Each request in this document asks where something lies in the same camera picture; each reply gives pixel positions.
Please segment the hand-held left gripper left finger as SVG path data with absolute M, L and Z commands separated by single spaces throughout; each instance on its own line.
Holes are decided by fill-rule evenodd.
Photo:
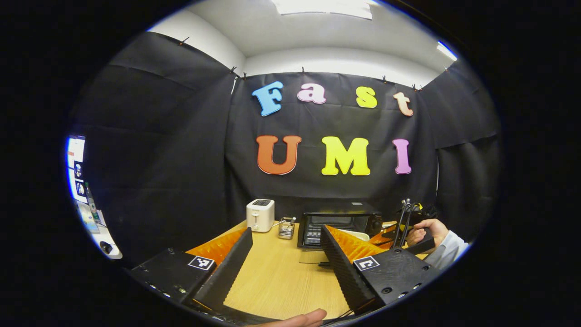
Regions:
M 168 248 L 128 274 L 177 305 L 218 312 L 252 246 L 251 228 L 241 228 L 190 253 Z

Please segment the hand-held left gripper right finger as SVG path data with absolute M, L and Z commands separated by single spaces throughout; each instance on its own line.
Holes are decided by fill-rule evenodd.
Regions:
M 355 315 L 401 302 L 441 275 L 407 249 L 384 250 L 332 226 L 322 227 L 321 247 Z

